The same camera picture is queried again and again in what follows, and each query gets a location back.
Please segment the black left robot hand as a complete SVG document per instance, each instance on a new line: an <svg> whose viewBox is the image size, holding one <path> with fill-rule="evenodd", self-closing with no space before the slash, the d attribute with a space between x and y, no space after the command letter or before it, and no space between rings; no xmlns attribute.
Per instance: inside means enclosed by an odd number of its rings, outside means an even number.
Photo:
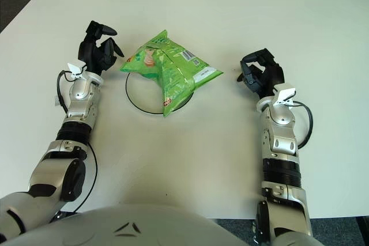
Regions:
<svg viewBox="0 0 369 246"><path fill-rule="evenodd" d="M85 62L88 72L98 76L101 76L103 71L107 71L114 65L117 59L115 54L124 57L122 50L111 37L97 46L97 41L103 35L116 36L117 31L96 21L91 21L78 50L78 60Z"/></svg>

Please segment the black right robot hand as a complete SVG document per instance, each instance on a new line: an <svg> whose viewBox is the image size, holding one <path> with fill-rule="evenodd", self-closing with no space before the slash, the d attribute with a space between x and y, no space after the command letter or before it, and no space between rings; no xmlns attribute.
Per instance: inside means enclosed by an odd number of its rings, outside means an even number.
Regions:
<svg viewBox="0 0 369 246"><path fill-rule="evenodd" d="M259 99L274 96L274 86L285 82L282 67L267 48L246 55L240 66L242 72L236 81L244 82Z"/></svg>

